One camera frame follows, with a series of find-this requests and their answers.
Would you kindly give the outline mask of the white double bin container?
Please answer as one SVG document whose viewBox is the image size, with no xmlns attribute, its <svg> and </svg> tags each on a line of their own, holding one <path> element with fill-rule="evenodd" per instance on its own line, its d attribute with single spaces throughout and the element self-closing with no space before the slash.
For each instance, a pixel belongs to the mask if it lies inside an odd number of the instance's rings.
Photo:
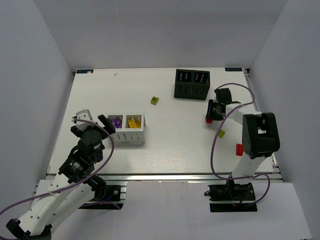
<svg viewBox="0 0 320 240">
<path fill-rule="evenodd" d="M 115 143 L 135 143 L 144 144 L 145 143 L 145 114 L 109 114 L 107 116 L 111 121 L 114 118 L 120 118 L 122 121 L 122 128 L 115 128 L 115 133 L 111 134 L 111 137 Z M 128 119 L 134 118 L 136 121 L 141 123 L 141 128 L 129 128 Z"/>
</svg>

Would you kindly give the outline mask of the yellow long lego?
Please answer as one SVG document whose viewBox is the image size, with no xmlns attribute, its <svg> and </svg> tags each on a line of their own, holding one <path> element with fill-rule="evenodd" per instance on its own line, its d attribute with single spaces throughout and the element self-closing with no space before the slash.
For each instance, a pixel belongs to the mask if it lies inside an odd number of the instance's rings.
<svg viewBox="0 0 320 240">
<path fill-rule="evenodd" d="M 127 120 L 127 123 L 128 123 L 129 128 L 135 128 L 135 129 L 141 128 L 141 122 L 136 121 L 134 118 L 129 118 Z"/>
</svg>

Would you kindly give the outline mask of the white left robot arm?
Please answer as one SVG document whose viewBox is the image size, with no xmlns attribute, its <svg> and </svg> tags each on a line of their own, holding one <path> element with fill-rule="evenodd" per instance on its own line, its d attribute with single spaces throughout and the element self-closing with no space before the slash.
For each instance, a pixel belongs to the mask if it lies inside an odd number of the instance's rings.
<svg viewBox="0 0 320 240">
<path fill-rule="evenodd" d="M 103 160 L 103 141 L 116 129 L 103 114 L 93 121 L 85 109 L 72 118 L 71 132 L 79 138 L 61 165 L 47 192 L 35 197 L 36 202 L 6 228 L 18 240 L 50 240 L 58 227 L 78 208 L 90 200 L 106 198 L 106 182 L 97 175 L 95 164 Z"/>
</svg>

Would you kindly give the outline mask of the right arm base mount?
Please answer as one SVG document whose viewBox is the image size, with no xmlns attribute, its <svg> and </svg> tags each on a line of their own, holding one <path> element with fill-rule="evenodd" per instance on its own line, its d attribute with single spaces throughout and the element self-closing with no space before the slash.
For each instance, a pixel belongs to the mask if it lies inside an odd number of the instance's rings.
<svg viewBox="0 0 320 240">
<path fill-rule="evenodd" d="M 211 213 L 257 212 L 256 195 L 251 183 L 239 185 L 233 181 L 208 185 L 204 196 L 209 198 Z"/>
</svg>

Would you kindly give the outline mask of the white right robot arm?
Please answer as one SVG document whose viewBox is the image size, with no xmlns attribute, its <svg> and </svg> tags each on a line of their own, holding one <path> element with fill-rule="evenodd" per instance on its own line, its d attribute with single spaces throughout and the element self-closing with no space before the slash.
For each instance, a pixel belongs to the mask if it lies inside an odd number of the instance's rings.
<svg viewBox="0 0 320 240">
<path fill-rule="evenodd" d="M 213 151 L 219 132 L 226 120 L 233 120 L 242 126 L 241 145 L 243 155 L 227 180 L 234 182 L 235 185 L 248 185 L 262 162 L 280 149 L 280 137 L 275 114 L 256 111 L 251 107 L 253 101 L 248 103 L 233 101 L 229 88 L 219 87 L 214 93 L 215 98 L 208 101 L 205 116 L 207 124 L 214 121 L 220 122 L 212 143 L 211 170 L 215 173 Z"/>
</svg>

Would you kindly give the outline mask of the black double bin container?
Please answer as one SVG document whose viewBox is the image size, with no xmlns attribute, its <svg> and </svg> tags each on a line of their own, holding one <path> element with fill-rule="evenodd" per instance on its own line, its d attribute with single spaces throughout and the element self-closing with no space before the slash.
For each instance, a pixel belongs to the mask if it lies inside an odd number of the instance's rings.
<svg viewBox="0 0 320 240">
<path fill-rule="evenodd" d="M 210 80 L 209 71 L 176 69 L 174 98 L 206 100 Z"/>
</svg>

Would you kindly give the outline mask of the small red lego brick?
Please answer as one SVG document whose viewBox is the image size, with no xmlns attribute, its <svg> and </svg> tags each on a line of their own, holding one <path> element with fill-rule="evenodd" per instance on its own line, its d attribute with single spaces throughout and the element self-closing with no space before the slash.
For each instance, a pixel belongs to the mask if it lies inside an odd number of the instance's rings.
<svg viewBox="0 0 320 240">
<path fill-rule="evenodd" d="M 205 122 L 208 123 L 208 124 L 211 124 L 213 122 L 213 120 L 212 119 L 206 119 Z"/>
</svg>

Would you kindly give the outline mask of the lime green lego brick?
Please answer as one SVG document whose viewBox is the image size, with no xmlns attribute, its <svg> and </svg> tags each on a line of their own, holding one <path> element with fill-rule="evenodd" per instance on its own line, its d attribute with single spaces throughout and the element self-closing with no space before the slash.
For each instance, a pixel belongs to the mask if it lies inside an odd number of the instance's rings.
<svg viewBox="0 0 320 240">
<path fill-rule="evenodd" d="M 220 130 L 219 131 L 219 133 L 218 133 L 218 136 L 220 137 L 220 138 L 223 138 L 224 136 L 225 136 L 225 131 L 223 131 L 223 130 Z"/>
</svg>

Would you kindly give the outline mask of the lime green square lego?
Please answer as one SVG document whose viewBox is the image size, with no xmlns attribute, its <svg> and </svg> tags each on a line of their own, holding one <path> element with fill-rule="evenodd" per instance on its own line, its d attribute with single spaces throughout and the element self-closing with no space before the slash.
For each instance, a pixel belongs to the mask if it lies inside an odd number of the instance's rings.
<svg viewBox="0 0 320 240">
<path fill-rule="evenodd" d="M 156 96 L 153 96 L 152 99 L 150 100 L 150 103 L 152 105 L 157 105 L 158 101 L 159 101 L 159 98 Z"/>
</svg>

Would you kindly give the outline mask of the purple sloped lego brick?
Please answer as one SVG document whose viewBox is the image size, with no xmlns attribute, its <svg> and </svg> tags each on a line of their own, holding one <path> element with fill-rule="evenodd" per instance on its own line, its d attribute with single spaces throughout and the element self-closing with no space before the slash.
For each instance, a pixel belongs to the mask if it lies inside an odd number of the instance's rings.
<svg viewBox="0 0 320 240">
<path fill-rule="evenodd" d="M 112 119 L 112 124 L 116 129 L 122 128 L 122 120 L 118 117 Z"/>
</svg>

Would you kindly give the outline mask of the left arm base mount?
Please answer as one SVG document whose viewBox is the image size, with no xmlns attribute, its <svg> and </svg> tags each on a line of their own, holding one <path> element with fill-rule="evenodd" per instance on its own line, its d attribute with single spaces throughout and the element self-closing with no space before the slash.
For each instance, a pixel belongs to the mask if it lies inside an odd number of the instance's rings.
<svg viewBox="0 0 320 240">
<path fill-rule="evenodd" d="M 127 193 L 127 182 L 107 181 L 105 189 L 79 207 L 81 210 L 121 210 Z"/>
</svg>

